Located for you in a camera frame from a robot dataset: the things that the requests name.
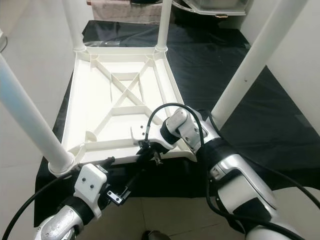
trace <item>black cloth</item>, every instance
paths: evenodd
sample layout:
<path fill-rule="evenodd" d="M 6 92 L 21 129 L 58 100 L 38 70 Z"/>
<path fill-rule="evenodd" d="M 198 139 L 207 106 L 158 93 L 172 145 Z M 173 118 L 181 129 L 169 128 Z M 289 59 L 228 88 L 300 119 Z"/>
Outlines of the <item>black cloth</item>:
<path fill-rule="evenodd" d="M 158 26 L 89 21 L 83 41 L 108 46 L 152 47 Z M 248 42 L 236 29 L 170 25 L 167 58 L 186 105 L 211 110 L 248 52 Z M 65 125 L 70 85 L 53 131 L 61 140 Z M 296 179 L 304 186 L 320 189 L 320 138 L 267 67 L 242 99 L 221 133 L 230 143 L 255 161 Z M 203 176 L 196 163 L 185 158 L 165 160 L 161 168 L 150 166 L 132 196 L 203 197 Z M 135 172 L 134 163 L 113 167 L 110 179 L 119 189 Z M 288 182 L 256 168 L 272 189 L 291 186 Z M 42 160 L 35 190 L 54 179 Z M 73 193 L 76 177 L 56 185 L 35 201 L 34 225 L 56 211 Z"/>

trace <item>cable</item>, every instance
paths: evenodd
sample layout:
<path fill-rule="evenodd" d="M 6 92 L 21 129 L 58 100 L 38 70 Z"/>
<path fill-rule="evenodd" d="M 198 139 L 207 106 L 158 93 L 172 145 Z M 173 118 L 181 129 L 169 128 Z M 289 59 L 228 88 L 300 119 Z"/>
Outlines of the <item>cable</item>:
<path fill-rule="evenodd" d="M 302 238 L 301 236 L 299 236 L 298 234 L 294 233 L 293 231 L 288 230 L 287 228 L 274 224 L 272 222 L 267 222 L 267 221 L 263 221 L 263 220 L 259 220 L 256 218 L 252 218 L 252 217 L 247 217 L 247 216 L 240 216 L 240 215 L 234 215 L 234 214 L 230 214 L 224 211 L 219 210 L 218 208 L 216 208 L 213 203 L 211 202 L 211 197 L 210 197 L 210 185 L 209 185 L 209 181 L 206 179 L 205 181 L 206 184 L 206 193 L 205 193 L 205 199 L 206 202 L 209 206 L 209 208 L 214 211 L 216 214 L 225 217 L 225 218 L 230 218 L 233 220 L 238 220 L 238 221 L 243 221 L 243 222 L 249 222 L 249 223 L 253 223 L 253 224 L 257 224 L 257 225 L 261 225 L 264 226 L 270 230 L 273 230 L 277 233 L 280 233 L 292 240 L 304 240 L 304 238 Z"/>
<path fill-rule="evenodd" d="M 213 118 L 212 118 L 211 112 L 210 112 L 210 111 L 208 111 L 208 112 L 209 112 L 209 119 L 210 119 L 210 122 L 211 122 L 213 128 L 215 129 L 216 133 L 222 137 L 219 129 L 217 128 L 217 126 L 216 126 L 216 124 L 215 124 L 215 122 L 214 122 L 214 120 L 213 120 Z M 298 183 L 297 181 L 293 180 L 292 178 L 288 177 L 287 175 L 285 175 L 285 174 L 283 174 L 283 173 L 281 173 L 281 172 L 279 172 L 279 171 L 277 171 L 277 170 L 273 170 L 273 169 L 271 169 L 271 168 L 268 168 L 268 167 L 266 167 L 266 166 L 261 165 L 260 163 L 252 160 L 250 157 L 248 157 L 247 155 L 245 155 L 245 154 L 243 154 L 243 153 L 241 153 L 241 155 L 242 155 L 247 161 L 249 161 L 249 162 L 257 165 L 257 166 L 260 167 L 261 169 L 264 169 L 264 170 L 266 170 L 266 171 L 268 171 L 268 172 L 271 172 L 271 173 L 273 173 L 273 174 L 275 174 L 275 175 L 278 175 L 278 176 L 282 177 L 283 179 L 287 180 L 288 182 L 291 182 L 291 183 L 292 183 L 294 186 L 296 186 L 301 192 L 303 192 L 303 193 L 318 207 L 318 209 L 320 209 L 320 202 L 319 202 L 319 200 L 318 200 L 315 196 L 313 196 L 312 193 L 309 192 L 309 191 L 308 191 L 305 187 L 303 187 L 300 183 Z"/>
<path fill-rule="evenodd" d="M 194 117 L 194 120 L 196 122 L 196 124 L 198 125 L 198 128 L 199 128 L 199 135 L 200 135 L 200 143 L 201 143 L 201 147 L 203 147 L 205 145 L 205 141 L 204 141 L 204 133 L 203 133 L 203 129 L 202 129 L 202 126 L 201 126 L 201 123 L 200 123 L 200 120 L 198 118 L 198 116 L 196 115 L 196 113 L 194 112 L 194 110 L 186 105 L 183 105 L 183 104 L 180 104 L 180 103 L 175 103 L 175 102 L 172 102 L 172 103 L 165 103 L 159 107 L 157 107 L 150 115 L 149 117 L 149 120 L 148 120 L 148 123 L 146 125 L 146 130 L 145 130 L 145 138 L 144 138 L 144 141 L 147 143 L 148 142 L 148 135 L 149 135 L 149 130 L 150 130 L 150 125 L 151 125 L 151 121 L 152 119 L 154 118 L 154 116 L 156 115 L 156 113 L 163 109 L 163 108 L 166 108 L 166 107 L 169 107 L 169 106 L 176 106 L 176 107 L 180 107 L 180 108 L 183 108 L 185 110 L 187 110 L 193 117 Z"/>
<path fill-rule="evenodd" d="M 33 200 L 35 200 L 39 195 L 41 195 L 45 190 L 47 190 L 48 188 L 50 188 L 52 185 L 56 184 L 57 182 L 72 176 L 74 173 L 76 173 L 76 170 L 72 170 L 68 173 L 65 173 L 59 177 L 57 177 L 55 180 L 52 180 L 51 182 L 49 182 L 47 185 L 43 186 L 40 190 L 38 190 L 35 194 L 33 194 L 23 205 L 22 207 L 20 207 L 20 209 L 16 212 L 16 214 L 13 216 L 12 220 L 10 221 L 9 225 L 7 226 L 2 240 L 8 240 L 8 237 L 10 235 L 11 230 L 13 229 L 13 227 L 15 226 L 17 220 L 19 219 L 19 217 L 21 216 L 21 214 L 26 210 L 26 208 L 33 202 Z"/>
<path fill-rule="evenodd" d="M 5 48 L 6 48 L 7 45 L 8 45 L 8 37 L 7 37 L 7 36 L 4 36 L 4 38 L 5 38 L 5 45 L 4 45 L 4 47 L 0 50 L 0 53 L 2 53 L 3 50 L 5 50 Z"/>

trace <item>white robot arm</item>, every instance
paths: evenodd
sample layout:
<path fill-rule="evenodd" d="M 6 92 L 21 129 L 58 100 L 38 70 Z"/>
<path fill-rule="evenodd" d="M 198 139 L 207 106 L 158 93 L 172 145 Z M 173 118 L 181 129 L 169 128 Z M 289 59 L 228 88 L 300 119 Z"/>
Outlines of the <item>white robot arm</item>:
<path fill-rule="evenodd" d="M 219 209 L 211 203 L 207 188 L 209 206 L 226 217 L 232 228 L 244 233 L 247 240 L 303 239 L 279 217 L 273 192 L 266 183 L 221 138 L 214 127 L 199 120 L 202 119 L 200 114 L 196 113 L 196 116 L 197 121 L 189 111 L 178 108 L 162 126 L 152 127 L 151 131 L 147 127 L 145 139 L 135 139 L 141 145 L 137 162 L 154 157 L 159 163 L 160 153 L 173 149 L 175 143 L 183 139 L 196 155 L 198 163 L 203 166 L 204 174 L 207 173 L 208 185 L 211 183 L 215 186 L 215 199 Z M 114 158 L 111 158 L 99 165 L 86 164 L 81 168 L 73 197 L 56 215 L 46 219 L 38 227 L 36 240 L 72 240 L 84 225 L 93 218 L 98 219 L 101 210 L 110 202 L 117 205 L 125 202 L 138 175 L 127 184 L 121 195 L 115 194 L 109 188 L 106 170 L 113 161 Z M 274 225 L 268 227 L 259 222 Z"/>

